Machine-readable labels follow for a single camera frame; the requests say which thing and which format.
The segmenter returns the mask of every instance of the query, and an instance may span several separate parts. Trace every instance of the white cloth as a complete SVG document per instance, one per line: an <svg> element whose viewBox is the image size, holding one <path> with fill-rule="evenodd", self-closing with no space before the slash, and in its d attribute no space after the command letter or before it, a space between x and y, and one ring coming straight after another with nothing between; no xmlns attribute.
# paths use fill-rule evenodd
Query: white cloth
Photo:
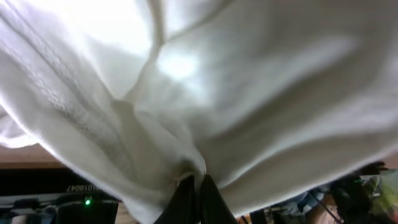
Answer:
<svg viewBox="0 0 398 224"><path fill-rule="evenodd" d="M235 215L398 147L396 0L2 0L0 104L153 222L193 172Z"/></svg>

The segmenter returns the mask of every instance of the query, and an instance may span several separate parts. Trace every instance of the wire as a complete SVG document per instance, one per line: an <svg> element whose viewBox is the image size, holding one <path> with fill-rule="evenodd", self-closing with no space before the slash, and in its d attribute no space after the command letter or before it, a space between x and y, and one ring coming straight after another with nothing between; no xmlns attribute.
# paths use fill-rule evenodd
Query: wire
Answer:
<svg viewBox="0 0 398 224"><path fill-rule="evenodd" d="M242 218L242 220L243 220L244 224L249 224L249 223L248 223L248 221L246 220L246 218L244 217L244 215L242 215L242 217L241 217L241 218Z"/></svg>
<svg viewBox="0 0 398 224"><path fill-rule="evenodd" d="M335 217L335 215L334 214L332 214L332 212L321 202L321 201L319 201L314 195L312 195L310 192L308 193L309 194L309 196L311 196L312 198L314 198L317 202L318 202L318 204L320 204L328 213L329 213L329 215L331 215L332 217L333 217L333 219L335 220L335 222L337 222L338 224L342 224L341 222L340 222L340 220L337 218L337 217Z"/></svg>

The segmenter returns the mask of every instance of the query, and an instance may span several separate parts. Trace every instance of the black cable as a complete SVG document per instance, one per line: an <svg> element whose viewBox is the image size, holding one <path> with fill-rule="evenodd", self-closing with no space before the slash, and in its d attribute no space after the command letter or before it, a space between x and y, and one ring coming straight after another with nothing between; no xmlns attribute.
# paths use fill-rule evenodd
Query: black cable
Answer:
<svg viewBox="0 0 398 224"><path fill-rule="evenodd" d="M242 218L242 220L243 220L244 224L249 224L249 223L248 223L248 221L246 220L246 218L245 218L243 215L242 215L242 217L241 217L241 218Z"/></svg>
<svg viewBox="0 0 398 224"><path fill-rule="evenodd" d="M320 205L329 213L329 215L331 215L331 216L333 217L333 219L334 219L338 224L342 224L342 223L340 222L340 220L337 219L337 217L335 217L335 215L332 214L332 212L331 212L321 201L319 201L319 200L318 200L314 195L312 195L310 192L309 192L308 194L309 194L309 196L311 196L312 198L314 198L314 199L318 202L318 204L320 204Z"/></svg>

